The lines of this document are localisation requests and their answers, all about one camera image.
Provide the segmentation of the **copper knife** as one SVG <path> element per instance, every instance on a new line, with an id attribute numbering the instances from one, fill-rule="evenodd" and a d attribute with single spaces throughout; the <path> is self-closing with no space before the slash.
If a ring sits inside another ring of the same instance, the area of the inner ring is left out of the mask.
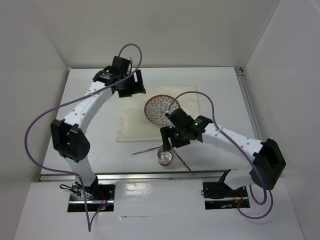
<path id="1" fill-rule="evenodd" d="M 182 164 L 188 169 L 188 171 L 195 176 L 195 173 L 191 170 L 191 168 L 189 167 L 189 165 L 180 157 L 180 155 L 177 153 L 177 151 L 173 148 L 172 151 L 174 152 L 174 154 L 178 157 L 178 159 L 182 162 Z"/>

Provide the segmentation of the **silver metal cup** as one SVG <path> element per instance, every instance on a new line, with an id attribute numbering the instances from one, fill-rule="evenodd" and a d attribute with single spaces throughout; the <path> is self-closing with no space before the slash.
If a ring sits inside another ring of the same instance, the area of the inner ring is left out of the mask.
<path id="1" fill-rule="evenodd" d="M 161 166 L 169 166 L 174 158 L 174 153 L 172 150 L 164 151 L 163 147 L 160 147 L 157 151 L 158 163 Z"/>

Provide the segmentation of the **floral patterned ceramic plate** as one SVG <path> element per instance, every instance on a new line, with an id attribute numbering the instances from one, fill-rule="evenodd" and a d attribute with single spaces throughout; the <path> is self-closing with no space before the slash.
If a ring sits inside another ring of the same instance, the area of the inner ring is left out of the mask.
<path id="1" fill-rule="evenodd" d="M 155 125 L 167 126 L 170 123 L 166 113 L 172 113 L 178 108 L 180 108 L 180 104 L 178 101 L 174 101 L 172 96 L 158 94 L 147 100 L 144 106 L 144 115 Z"/>

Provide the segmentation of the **cream cloth placemat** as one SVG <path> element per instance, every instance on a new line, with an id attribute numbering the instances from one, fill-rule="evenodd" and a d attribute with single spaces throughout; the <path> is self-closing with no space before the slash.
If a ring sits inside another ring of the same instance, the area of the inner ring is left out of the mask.
<path id="1" fill-rule="evenodd" d="M 160 141 L 162 125 L 151 122 L 145 115 L 145 105 L 155 96 L 168 99 L 188 91 L 196 91 L 195 85 L 147 86 L 146 94 L 138 93 L 132 97 L 119 99 L 118 120 L 115 140 L 126 142 L 155 142 Z"/>

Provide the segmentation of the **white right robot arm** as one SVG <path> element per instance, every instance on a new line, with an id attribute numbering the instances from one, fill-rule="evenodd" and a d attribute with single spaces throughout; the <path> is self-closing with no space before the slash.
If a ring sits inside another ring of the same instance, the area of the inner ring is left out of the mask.
<path id="1" fill-rule="evenodd" d="M 166 112 L 164 116 L 170 122 L 170 126 L 160 129 L 165 152 L 184 147 L 191 141 L 199 141 L 219 147 L 248 162 L 248 168 L 230 169 L 223 174 L 218 184 L 223 196 L 230 196 L 240 187 L 250 185 L 273 190 L 286 167 L 279 145 L 273 139 L 261 141 L 240 135 L 205 116 L 193 119 L 181 108 L 172 113 Z"/>

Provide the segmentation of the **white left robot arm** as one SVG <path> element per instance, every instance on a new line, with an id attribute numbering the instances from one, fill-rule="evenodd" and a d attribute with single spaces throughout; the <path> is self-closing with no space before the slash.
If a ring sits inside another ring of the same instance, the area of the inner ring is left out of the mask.
<path id="1" fill-rule="evenodd" d="M 110 66 L 94 76 L 86 98 L 63 119 L 55 119 L 50 124 L 53 148 L 76 173 L 75 184 L 88 200 L 97 197 L 99 187 L 98 178 L 88 160 L 91 145 L 85 133 L 94 116 L 115 92 L 121 98 L 146 93 L 141 71 L 132 73 L 130 58 L 115 56 Z"/>

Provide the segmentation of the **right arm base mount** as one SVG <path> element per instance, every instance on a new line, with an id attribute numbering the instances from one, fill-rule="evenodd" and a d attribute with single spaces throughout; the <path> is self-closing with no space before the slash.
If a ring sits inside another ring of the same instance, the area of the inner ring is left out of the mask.
<path id="1" fill-rule="evenodd" d="M 250 208 L 248 192 L 246 187 L 236 190 L 231 189 L 223 182 L 203 182 L 203 190 L 200 192 L 204 197 L 206 210 L 227 210 Z"/>

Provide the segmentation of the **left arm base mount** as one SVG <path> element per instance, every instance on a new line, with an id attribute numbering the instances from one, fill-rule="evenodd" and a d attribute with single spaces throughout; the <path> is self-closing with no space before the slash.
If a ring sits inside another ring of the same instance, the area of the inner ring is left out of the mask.
<path id="1" fill-rule="evenodd" d="M 85 212 L 85 201 L 83 190 L 75 183 L 72 186 L 61 184 L 62 190 L 70 191 L 68 208 L 69 213 Z M 102 212 L 114 211 L 115 184 L 101 184 L 95 193 L 86 193 L 88 212 L 96 212 L 99 209 Z"/>

